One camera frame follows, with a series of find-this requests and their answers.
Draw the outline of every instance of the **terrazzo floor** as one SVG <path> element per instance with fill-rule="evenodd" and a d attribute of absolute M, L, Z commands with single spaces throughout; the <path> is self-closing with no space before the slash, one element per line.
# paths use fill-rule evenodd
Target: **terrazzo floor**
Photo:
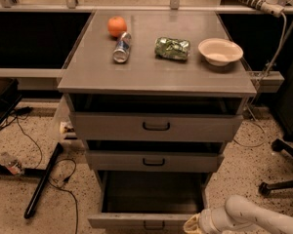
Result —
<path fill-rule="evenodd" d="M 62 189 L 71 191 L 78 202 L 78 232 L 87 234 L 173 233 L 164 231 L 104 230 L 93 229 L 87 216 L 98 210 L 100 188 L 84 157 L 79 140 L 63 140 L 57 124 L 62 115 L 59 103 L 21 101 L 17 108 L 30 106 L 33 110 L 0 132 L 0 162 L 2 153 L 17 156 L 26 168 L 45 169 L 59 141 L 64 152 L 58 160 L 76 162 L 75 173 Z M 258 193 L 262 182 L 293 179 L 293 158 L 286 152 L 274 153 L 271 143 L 282 138 L 282 130 L 265 107 L 256 109 L 258 121 L 246 119 L 233 142 L 225 150 L 225 160 L 214 173 L 205 193 L 210 208 L 222 206 L 227 197 L 238 194 L 255 204 L 285 215 L 293 216 L 293 189 L 273 191 L 263 197 Z M 57 186 L 74 170 L 71 161 L 57 163 L 51 173 L 51 182 Z M 38 179 L 0 175 L 0 234 L 13 233 L 75 233 L 76 205 L 71 194 L 46 185 L 34 217 L 23 217 Z M 250 233 L 268 233 L 256 230 Z"/>

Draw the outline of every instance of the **bowl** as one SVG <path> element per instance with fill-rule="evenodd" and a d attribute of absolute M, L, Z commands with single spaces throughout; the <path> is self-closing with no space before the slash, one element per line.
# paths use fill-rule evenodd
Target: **bowl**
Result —
<path fill-rule="evenodd" d="M 200 42 L 198 51 L 215 66 L 225 66 L 243 57 L 243 50 L 237 44 L 220 38 L 209 38 Z"/>

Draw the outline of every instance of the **white robotic arm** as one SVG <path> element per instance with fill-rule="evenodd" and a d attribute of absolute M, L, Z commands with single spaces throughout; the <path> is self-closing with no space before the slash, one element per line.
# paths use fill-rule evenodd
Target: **white robotic arm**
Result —
<path fill-rule="evenodd" d="M 272 234 L 293 234 L 293 217 L 260 208 L 246 198 L 230 196 L 225 205 L 206 209 L 186 222 L 186 233 L 220 234 L 225 230 L 250 231 L 262 227 Z"/>

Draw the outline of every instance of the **gray countertop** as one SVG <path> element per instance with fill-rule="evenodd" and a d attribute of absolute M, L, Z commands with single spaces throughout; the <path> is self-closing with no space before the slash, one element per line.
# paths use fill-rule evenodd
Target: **gray countertop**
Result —
<path fill-rule="evenodd" d="M 132 35 L 130 56 L 116 63 L 116 40 L 109 36 L 107 21 L 121 16 Z M 186 39 L 191 43 L 186 62 L 157 58 L 158 37 Z M 256 90 L 242 63 L 215 67 L 198 52 L 207 38 L 228 39 L 214 12 L 194 11 L 96 11 L 59 83 L 63 93 L 137 93 L 254 96 Z"/>

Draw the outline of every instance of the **orange fruit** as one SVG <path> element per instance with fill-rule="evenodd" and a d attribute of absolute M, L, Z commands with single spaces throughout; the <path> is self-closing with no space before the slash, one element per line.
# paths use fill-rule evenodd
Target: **orange fruit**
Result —
<path fill-rule="evenodd" d="M 126 20 L 120 16 L 108 20 L 107 29 L 111 36 L 118 37 L 122 32 L 127 31 Z"/>

